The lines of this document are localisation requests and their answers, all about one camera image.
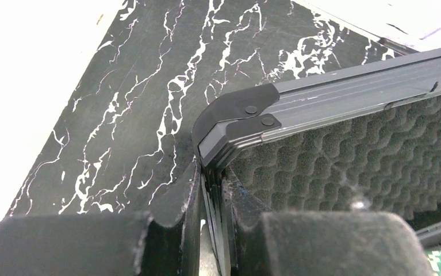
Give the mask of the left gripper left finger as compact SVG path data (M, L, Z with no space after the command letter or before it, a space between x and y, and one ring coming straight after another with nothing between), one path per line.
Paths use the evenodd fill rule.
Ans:
M198 275L197 163L132 213L9 217L0 222L0 275Z

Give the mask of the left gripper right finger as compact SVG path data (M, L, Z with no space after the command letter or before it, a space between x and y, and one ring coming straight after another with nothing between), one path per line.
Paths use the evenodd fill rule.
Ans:
M413 230L386 212L274 212L233 170L223 181L235 275L431 275Z

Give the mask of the black poker set case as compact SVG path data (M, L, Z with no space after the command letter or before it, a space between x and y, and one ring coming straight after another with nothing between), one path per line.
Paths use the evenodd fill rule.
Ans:
M427 260L441 250L441 48L224 94L192 141L221 275L235 275L228 169L274 212L393 213Z

